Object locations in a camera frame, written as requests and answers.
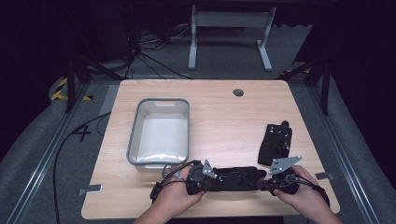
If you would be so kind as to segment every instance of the gray carpet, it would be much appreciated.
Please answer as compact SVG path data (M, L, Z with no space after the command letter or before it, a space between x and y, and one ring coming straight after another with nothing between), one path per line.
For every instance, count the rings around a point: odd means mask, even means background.
M230 34L218 29L200 31L198 36L198 53L196 69L188 67L190 42L181 40L161 50L145 52L174 71L194 79L274 79L278 74L293 68L294 59L309 27L273 28L267 43L267 51L273 66L272 72L265 72L255 41L260 39L262 32L246 29L240 34ZM132 78L184 78L173 74L154 61L139 56L131 66ZM120 71L123 76L126 70ZM340 163L335 156L335 146L329 137L320 112L315 108L315 99L309 94L310 89L299 82L304 75L290 81L290 88L302 113L305 124L326 172L335 177L332 182L337 199L341 205L338 216L345 223L366 222L354 194L349 186ZM53 94L58 83L54 83L49 95ZM105 76L95 76L86 94L93 100L82 101L73 118L70 120L66 133L71 132L81 123L103 115L114 103L119 82ZM319 91L320 85L314 88ZM25 186L29 182L34 169L45 153L52 136L64 117L66 101L52 101L38 116L14 144L0 164L0 223L6 223ZM339 140L353 168L357 172L361 184L367 193L373 209L381 223L396 223L393 208L396 193L388 180L381 173L371 156L359 129L350 117L335 83L332 81L329 97L328 119L333 124ZM85 220L80 210L83 196L77 196L78 189L89 185L98 151L106 131L108 117L95 120L88 124L88 132L83 141L81 134L72 134L65 142L57 165L58 204L62 223L131 223L125 220ZM285 223L305 223L301 216L284 217ZM24 214L22 223L55 223L52 167L47 171L35 197Z

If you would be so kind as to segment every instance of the wooden tabletop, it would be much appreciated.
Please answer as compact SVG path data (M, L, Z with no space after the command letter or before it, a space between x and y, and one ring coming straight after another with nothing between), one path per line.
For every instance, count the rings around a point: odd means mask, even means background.
M244 92L241 97L233 91ZM290 157L311 175L323 173L318 153L305 127L290 88L282 80L126 80L107 125L91 185L103 191L88 193L81 214L87 219L135 218L151 205L149 194L159 173L141 173L128 162L127 148L138 103L146 98L183 98L190 103L191 160L209 159L213 167L256 166L267 124L290 123ZM328 179L331 209L339 212ZM285 216L298 214L267 191L208 192L181 217Z

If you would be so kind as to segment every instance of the white plastic tray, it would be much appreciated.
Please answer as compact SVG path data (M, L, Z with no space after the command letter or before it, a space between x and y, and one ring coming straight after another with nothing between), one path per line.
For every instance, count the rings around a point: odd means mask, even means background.
M136 109L128 161L139 171L158 171L189 157L190 105L184 99L145 99Z

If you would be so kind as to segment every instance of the black mechanical part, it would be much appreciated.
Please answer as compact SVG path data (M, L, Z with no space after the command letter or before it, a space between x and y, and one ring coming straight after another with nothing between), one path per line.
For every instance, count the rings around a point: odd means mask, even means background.
M273 159L287 158L290 153L292 129L285 120L280 125L268 124L260 146L258 163L271 165Z
M254 166L213 168L216 178L203 174L202 164L194 165L186 181L190 195L201 191L248 191L257 190L256 183L266 176L266 171Z
M152 188L151 193L149 195L151 201L154 203L157 200L158 195L160 194L161 190L163 190L163 184L160 182L156 182L154 188Z
M260 180L256 186L261 191L270 191L273 196L275 196L275 189L282 190L288 194L295 194L299 188L299 185L294 182L296 180L298 178L295 176L294 171L289 168L282 173L273 175L268 180Z

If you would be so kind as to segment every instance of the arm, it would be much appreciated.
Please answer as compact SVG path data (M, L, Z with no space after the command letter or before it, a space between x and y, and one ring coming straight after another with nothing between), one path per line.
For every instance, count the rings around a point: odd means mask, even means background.
M186 179L191 167L188 166L180 171L183 179ZM172 177L170 182L180 181ZM184 182L175 182L167 185L158 195L157 200L151 207L144 212L134 224L160 224L166 223L172 217L176 217L184 213L190 207L201 201L203 192L195 195L189 195Z
M312 177L302 166L292 167L294 173L308 179L311 183L318 185L318 181ZM341 220L330 210L321 195L306 185L300 185L297 192L293 195L280 190L275 190L274 194L284 203L290 204L301 215L309 218L316 223L342 223Z

